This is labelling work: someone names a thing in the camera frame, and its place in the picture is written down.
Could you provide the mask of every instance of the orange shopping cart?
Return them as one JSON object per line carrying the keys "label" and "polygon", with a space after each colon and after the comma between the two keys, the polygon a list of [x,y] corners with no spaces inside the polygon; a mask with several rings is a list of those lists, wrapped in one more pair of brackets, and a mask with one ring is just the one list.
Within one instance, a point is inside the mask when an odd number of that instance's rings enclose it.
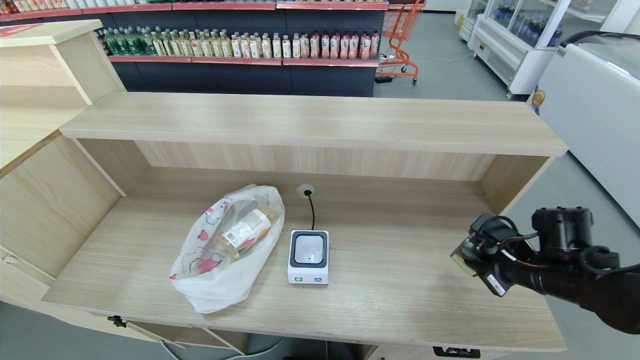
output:
{"label": "orange shopping cart", "polygon": [[[403,42],[409,40],[427,0],[416,0],[414,3],[404,4],[405,1],[411,0],[391,0],[389,9],[385,12],[382,36],[389,39],[389,49],[386,54],[380,56],[380,66],[376,75],[412,76],[415,85],[418,81],[418,65],[411,62],[409,53],[401,48]],[[400,72],[396,71],[398,66],[400,66]]]}

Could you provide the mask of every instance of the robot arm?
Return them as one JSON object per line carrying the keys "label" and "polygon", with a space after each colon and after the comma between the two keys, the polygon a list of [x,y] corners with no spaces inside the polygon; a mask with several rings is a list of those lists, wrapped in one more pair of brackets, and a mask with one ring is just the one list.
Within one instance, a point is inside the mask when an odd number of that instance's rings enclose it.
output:
{"label": "robot arm", "polygon": [[[617,253],[591,245],[589,209],[542,208],[532,224],[536,233],[521,235],[509,218],[482,214],[451,257],[496,296],[524,286],[592,311],[616,330],[640,334],[640,265],[620,268]],[[539,252],[528,242],[534,237]]]}

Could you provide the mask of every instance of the plastic bag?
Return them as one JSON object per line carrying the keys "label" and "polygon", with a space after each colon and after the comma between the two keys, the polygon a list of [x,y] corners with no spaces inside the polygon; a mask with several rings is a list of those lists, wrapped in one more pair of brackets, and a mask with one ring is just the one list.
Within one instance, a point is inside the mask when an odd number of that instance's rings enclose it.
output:
{"label": "plastic bag", "polygon": [[[267,235],[234,261],[218,243],[218,237],[258,206],[279,207],[280,216]],[[276,188],[252,184],[226,194],[191,227],[171,269],[173,287],[202,314],[246,299],[278,242],[283,225],[284,205]]]}

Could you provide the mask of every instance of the gray floor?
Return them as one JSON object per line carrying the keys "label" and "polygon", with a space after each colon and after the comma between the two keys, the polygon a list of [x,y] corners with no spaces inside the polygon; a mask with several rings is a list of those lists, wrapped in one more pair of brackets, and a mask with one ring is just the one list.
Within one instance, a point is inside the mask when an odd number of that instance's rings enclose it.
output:
{"label": "gray floor", "polygon": [[[378,97],[416,99],[472,99],[504,101],[505,87],[459,41],[452,15],[423,14],[406,49],[420,66],[416,86],[397,78],[376,85]],[[559,158],[518,201],[508,215],[523,232],[531,231],[531,213],[543,206],[585,206],[591,208],[595,225],[594,242],[621,253],[623,265],[640,260],[640,231],[570,155]],[[637,337],[618,333],[577,306],[547,299],[568,351],[558,354],[518,354],[505,360],[631,360],[640,354]],[[278,338],[253,336],[250,351],[259,351]],[[348,359],[339,345],[332,344],[332,359]],[[224,350],[191,347],[176,351],[183,360],[219,360],[230,355]],[[324,358],[324,343],[286,339],[273,352],[255,360],[277,360],[283,356]],[[0,359],[171,359],[160,345],[85,330],[7,304],[0,304]]]}

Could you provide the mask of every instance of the refrigerator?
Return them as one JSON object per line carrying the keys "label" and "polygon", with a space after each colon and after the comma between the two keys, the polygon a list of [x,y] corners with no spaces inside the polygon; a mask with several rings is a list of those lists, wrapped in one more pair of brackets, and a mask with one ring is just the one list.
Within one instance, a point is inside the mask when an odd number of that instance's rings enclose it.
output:
{"label": "refrigerator", "polygon": [[624,32],[640,0],[491,0],[467,42],[507,86],[529,95],[558,45],[582,31]]}
{"label": "refrigerator", "polygon": [[458,32],[462,40],[469,41],[477,16],[484,13],[488,5],[489,0],[473,0],[471,2],[469,10],[465,14],[465,20],[462,22],[462,26],[460,26],[460,32]]}
{"label": "refrigerator", "polygon": [[528,103],[640,225],[640,36],[570,37]]}

